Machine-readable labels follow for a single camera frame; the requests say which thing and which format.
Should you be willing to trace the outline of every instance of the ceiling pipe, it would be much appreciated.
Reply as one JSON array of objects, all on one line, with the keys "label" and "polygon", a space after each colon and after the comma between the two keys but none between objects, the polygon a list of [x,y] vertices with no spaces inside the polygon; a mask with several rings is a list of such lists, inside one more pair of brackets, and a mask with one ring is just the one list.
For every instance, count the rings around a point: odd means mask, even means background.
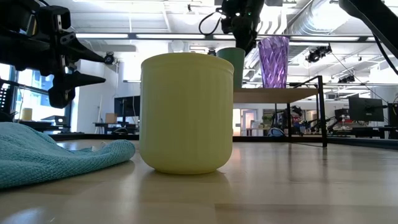
[{"label": "ceiling pipe", "polygon": [[284,34],[287,32],[287,30],[293,25],[293,23],[299,18],[299,16],[304,12],[304,10],[311,5],[313,0],[309,0],[309,2],[296,14],[294,17],[287,23],[286,30],[284,31]]},{"label": "ceiling pipe", "polygon": [[328,35],[343,25],[350,16],[339,5],[330,4],[330,0],[310,1],[293,23],[287,28],[287,34]]}]

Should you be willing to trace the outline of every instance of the window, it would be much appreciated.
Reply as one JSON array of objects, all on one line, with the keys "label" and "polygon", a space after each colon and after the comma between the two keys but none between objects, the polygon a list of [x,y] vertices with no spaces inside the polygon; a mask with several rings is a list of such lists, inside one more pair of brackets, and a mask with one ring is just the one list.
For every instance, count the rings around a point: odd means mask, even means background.
[{"label": "window", "polygon": [[40,121],[52,115],[65,115],[65,109],[53,108],[50,106],[49,96],[41,93],[35,93],[30,90],[19,89],[16,100],[16,111],[21,112],[23,108],[32,108],[32,120]]},{"label": "window", "polygon": [[[18,73],[17,82],[26,86],[35,87],[41,90],[49,90],[52,87],[53,75],[43,77],[39,71],[26,69]],[[32,108],[32,120],[40,121],[53,115],[64,116],[65,109],[53,108],[50,106],[48,94],[25,90],[19,88],[16,97],[16,111],[19,112],[15,118],[19,119],[23,108]]]},{"label": "window", "polygon": [[18,74],[18,83],[42,90],[49,90],[52,87],[53,75],[41,76],[39,71],[26,69]]},{"label": "window", "polygon": [[10,80],[10,69],[11,66],[0,63],[0,78],[3,80]]}]

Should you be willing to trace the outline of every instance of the table leg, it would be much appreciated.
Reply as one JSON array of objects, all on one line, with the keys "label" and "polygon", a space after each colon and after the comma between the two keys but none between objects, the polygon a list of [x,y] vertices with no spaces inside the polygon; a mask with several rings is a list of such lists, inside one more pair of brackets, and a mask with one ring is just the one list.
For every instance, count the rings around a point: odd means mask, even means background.
[{"label": "table leg", "polygon": [[290,103],[287,104],[287,133],[289,141],[292,142],[292,115],[290,114]]},{"label": "table leg", "polygon": [[318,76],[319,107],[321,114],[322,147],[328,147],[328,136],[326,132],[325,99],[323,97],[323,79]]}]

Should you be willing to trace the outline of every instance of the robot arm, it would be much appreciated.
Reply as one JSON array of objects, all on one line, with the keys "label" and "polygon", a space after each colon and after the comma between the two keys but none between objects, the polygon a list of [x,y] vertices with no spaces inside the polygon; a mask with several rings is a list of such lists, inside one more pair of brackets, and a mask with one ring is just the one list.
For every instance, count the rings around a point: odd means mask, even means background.
[{"label": "robot arm", "polygon": [[362,20],[398,58],[398,17],[381,0],[339,0],[340,8]]},{"label": "robot arm", "polygon": [[224,0],[221,8],[221,29],[224,34],[233,33],[236,47],[246,55],[256,46],[257,26],[265,0]]},{"label": "robot arm", "polygon": [[75,87],[105,82],[104,78],[65,67],[79,59],[104,62],[104,58],[84,47],[71,26],[70,11],[60,6],[44,6],[34,0],[0,0],[0,63],[16,70],[39,70],[54,75],[49,90],[51,106],[66,107],[75,97]]}]

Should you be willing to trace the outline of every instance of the purple vase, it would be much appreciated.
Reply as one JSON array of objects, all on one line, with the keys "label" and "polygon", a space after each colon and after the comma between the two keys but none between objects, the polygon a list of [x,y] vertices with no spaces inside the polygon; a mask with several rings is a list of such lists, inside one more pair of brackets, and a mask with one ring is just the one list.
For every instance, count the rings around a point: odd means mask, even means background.
[{"label": "purple vase", "polygon": [[289,39],[268,37],[259,44],[262,84],[264,88],[286,88]]}]

